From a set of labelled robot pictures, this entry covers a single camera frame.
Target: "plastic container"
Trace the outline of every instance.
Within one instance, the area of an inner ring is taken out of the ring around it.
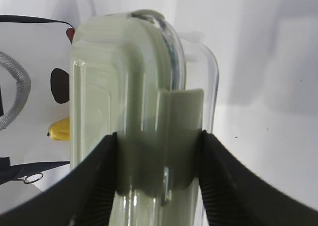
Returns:
[[[212,130],[218,71],[206,47],[182,43],[149,10],[96,17],[74,36],[71,166],[117,132],[111,226],[202,224],[196,141],[203,116]]]

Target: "white backdrop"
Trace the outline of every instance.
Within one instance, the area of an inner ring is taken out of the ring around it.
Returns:
[[[214,134],[264,180],[318,209],[317,0],[0,0],[0,14],[74,26],[140,8],[204,34],[220,68]]]

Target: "metal ring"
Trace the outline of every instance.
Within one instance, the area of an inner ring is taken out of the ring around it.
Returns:
[[[35,180],[28,181],[28,178],[31,177],[31,176],[34,176],[34,175],[40,175],[40,177],[37,178],[37,179],[35,179]],[[24,184],[32,184],[32,183],[37,182],[37,181],[39,181],[40,179],[42,179],[43,176],[44,176],[44,175],[43,175],[42,172],[39,172],[39,173],[36,173],[36,174],[33,174],[33,175],[28,175],[28,176],[26,176],[25,179],[23,180],[23,183],[24,183]]]

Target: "black eye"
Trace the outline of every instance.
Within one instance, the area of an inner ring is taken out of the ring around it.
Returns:
[[[66,103],[70,99],[69,74],[56,68],[51,73],[51,92],[57,103]]]

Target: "yellow beak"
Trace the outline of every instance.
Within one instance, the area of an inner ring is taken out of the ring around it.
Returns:
[[[48,137],[58,141],[70,140],[70,117],[53,123],[49,127]]]

